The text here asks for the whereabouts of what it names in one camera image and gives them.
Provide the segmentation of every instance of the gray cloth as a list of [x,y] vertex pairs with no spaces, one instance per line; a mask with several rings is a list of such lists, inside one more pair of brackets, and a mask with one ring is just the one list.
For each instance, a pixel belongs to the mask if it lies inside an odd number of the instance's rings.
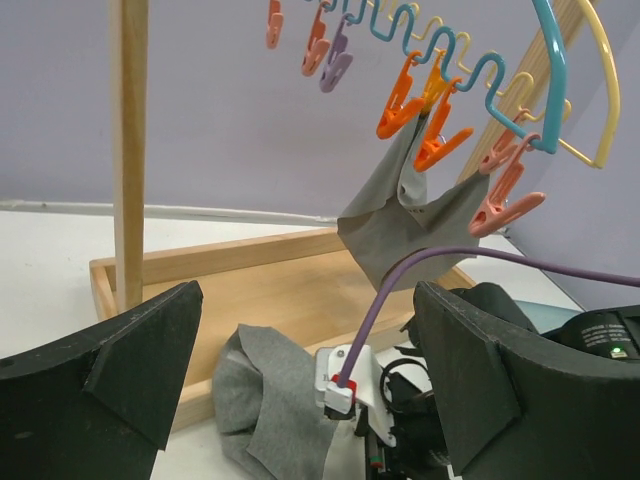
[[355,425],[324,417],[314,373],[311,355],[276,330],[239,325],[213,376],[224,454],[258,480],[364,479]]
[[[427,172],[413,168],[426,128],[427,122],[418,117],[403,127],[338,218],[338,235],[376,290],[397,263],[418,250],[479,244],[467,227],[489,191],[489,176],[476,172],[429,202]],[[421,262],[404,274],[394,291],[436,280],[464,258],[448,255]]]

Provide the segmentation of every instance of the wooden tray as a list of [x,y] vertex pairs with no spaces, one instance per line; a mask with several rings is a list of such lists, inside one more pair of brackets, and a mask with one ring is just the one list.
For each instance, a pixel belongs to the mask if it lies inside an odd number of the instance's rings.
[[[100,320],[118,313],[115,264],[115,258],[90,264]],[[147,253],[143,279],[145,300],[193,279],[204,292],[174,431],[213,415],[211,376],[239,323],[271,326],[314,353],[321,346],[349,343],[375,295],[335,229]],[[438,283],[448,289],[473,286],[456,268]],[[398,329],[413,312],[412,295],[408,290],[389,297],[369,338],[374,348],[404,341]]]

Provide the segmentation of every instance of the wooden post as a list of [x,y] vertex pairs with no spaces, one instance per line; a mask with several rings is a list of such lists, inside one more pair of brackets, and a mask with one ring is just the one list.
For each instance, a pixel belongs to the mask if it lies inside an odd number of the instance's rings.
[[142,302],[149,0],[109,0],[116,294]]
[[[599,2],[599,0],[590,1],[594,6]],[[578,2],[574,0],[555,0],[553,11],[555,12],[558,26],[564,39],[565,48],[569,51],[569,48],[571,48],[571,45],[578,37],[580,28],[584,23],[582,9],[578,5]],[[517,72],[523,71],[529,72],[535,80],[534,88],[524,101],[525,107],[533,109],[544,93],[551,75],[549,56],[541,30],[538,30],[538,33],[536,33],[527,53],[522,57],[522,61],[518,66]],[[508,97],[501,98],[498,103],[498,110],[503,112],[508,118],[513,118],[518,113],[518,99],[521,98],[521,95],[522,88],[514,89],[509,93]],[[458,182],[464,181],[478,170],[479,163],[487,155],[487,152],[495,144],[502,132],[504,132],[504,126],[495,118],[490,117],[473,153],[458,177]]]

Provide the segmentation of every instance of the yellow clothespin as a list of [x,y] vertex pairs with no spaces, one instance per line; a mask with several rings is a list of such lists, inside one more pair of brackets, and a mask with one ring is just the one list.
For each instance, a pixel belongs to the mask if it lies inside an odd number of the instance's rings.
[[447,90],[447,87],[449,86],[448,83],[442,78],[440,71],[440,62],[442,61],[442,57],[444,57],[445,53],[447,53],[446,50],[441,50],[440,52],[438,52],[438,56],[433,63],[433,67],[431,68],[431,73],[429,73],[427,83],[424,85],[422,98],[425,101],[425,105],[420,111],[420,115],[428,115],[431,112],[433,106],[438,102],[442,94]]

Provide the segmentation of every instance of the white tabletop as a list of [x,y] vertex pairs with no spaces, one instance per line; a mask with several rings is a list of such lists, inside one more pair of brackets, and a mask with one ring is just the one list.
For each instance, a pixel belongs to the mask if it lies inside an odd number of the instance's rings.
[[[114,255],[106,216],[0,212],[0,358],[35,348],[93,324],[89,261]],[[311,230],[312,227],[148,219],[145,251]],[[483,247],[519,253],[490,236]],[[579,307],[542,272],[491,258],[459,265],[476,282],[500,284],[512,298]],[[223,457],[213,420],[172,435],[153,480],[234,480],[248,475]]]

